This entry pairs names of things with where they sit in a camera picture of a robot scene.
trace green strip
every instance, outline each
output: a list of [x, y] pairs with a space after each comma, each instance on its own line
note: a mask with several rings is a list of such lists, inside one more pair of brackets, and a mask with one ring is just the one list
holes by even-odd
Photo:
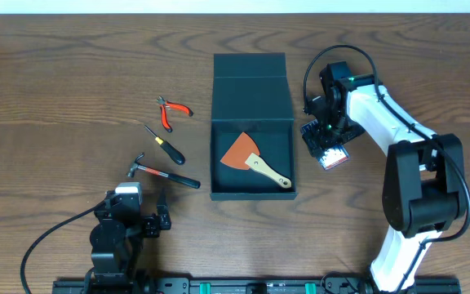
[[317, 285], [315, 283], [307, 283], [306, 294], [317, 294]]
[[199, 294], [211, 294], [211, 285], [209, 283], [201, 283], [199, 285]]

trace screwdriver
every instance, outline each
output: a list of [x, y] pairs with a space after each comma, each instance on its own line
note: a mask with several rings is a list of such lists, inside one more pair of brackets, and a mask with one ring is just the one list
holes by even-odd
[[155, 137], [155, 141], [170, 156], [171, 160], [173, 160], [175, 163], [179, 165], [184, 164], [185, 159], [184, 159], [184, 155], [181, 152], [175, 149], [167, 141], [164, 141], [159, 136], [155, 135], [155, 133], [152, 130], [150, 130], [150, 128], [147, 125], [144, 125], [144, 128], [146, 129], [146, 131], [148, 131], [150, 134], [152, 134]]

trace beige handle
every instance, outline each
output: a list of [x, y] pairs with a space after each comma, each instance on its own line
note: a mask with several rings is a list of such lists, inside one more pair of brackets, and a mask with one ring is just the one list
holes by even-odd
[[259, 157], [259, 155], [252, 153], [248, 159], [246, 159], [246, 164], [252, 170], [276, 181], [282, 188], [291, 188], [291, 180], [274, 171], [261, 157]]

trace open box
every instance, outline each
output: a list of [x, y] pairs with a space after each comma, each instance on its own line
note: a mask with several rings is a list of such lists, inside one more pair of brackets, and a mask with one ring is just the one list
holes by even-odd
[[[284, 54], [215, 54], [214, 76], [211, 200], [295, 199], [294, 119]], [[273, 170], [291, 180], [291, 188], [220, 162], [242, 132]]]

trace pliers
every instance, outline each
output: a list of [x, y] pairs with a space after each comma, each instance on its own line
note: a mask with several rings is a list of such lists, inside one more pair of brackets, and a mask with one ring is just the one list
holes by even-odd
[[173, 129], [171, 128], [170, 124], [168, 123], [167, 115], [166, 115], [166, 108], [168, 109], [174, 109], [174, 110], [179, 110], [187, 114], [188, 116], [193, 116], [193, 111], [184, 105], [176, 104], [176, 103], [171, 103], [170, 101], [164, 100], [161, 96], [157, 98], [157, 103], [159, 104], [159, 108], [161, 109], [161, 121], [162, 121], [162, 126], [168, 131], [172, 132]]

